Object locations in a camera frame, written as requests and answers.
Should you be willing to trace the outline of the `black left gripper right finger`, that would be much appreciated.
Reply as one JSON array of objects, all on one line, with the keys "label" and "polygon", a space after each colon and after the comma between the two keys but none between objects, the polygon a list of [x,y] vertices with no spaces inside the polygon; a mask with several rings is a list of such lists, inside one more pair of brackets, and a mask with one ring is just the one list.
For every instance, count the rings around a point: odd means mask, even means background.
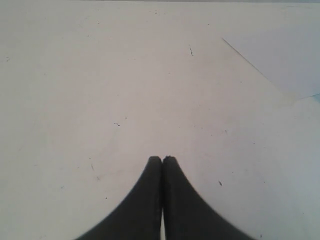
[{"label": "black left gripper right finger", "polygon": [[162,192],[167,240],[251,240],[215,212],[197,193],[177,159],[162,162]]}]

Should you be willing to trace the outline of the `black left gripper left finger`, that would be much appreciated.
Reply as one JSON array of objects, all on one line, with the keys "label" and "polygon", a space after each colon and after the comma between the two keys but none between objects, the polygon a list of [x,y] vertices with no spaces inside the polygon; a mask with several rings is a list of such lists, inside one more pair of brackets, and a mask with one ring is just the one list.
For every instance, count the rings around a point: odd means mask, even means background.
[{"label": "black left gripper left finger", "polygon": [[151,156],[123,201],[81,240],[159,240],[162,220],[162,160]]}]

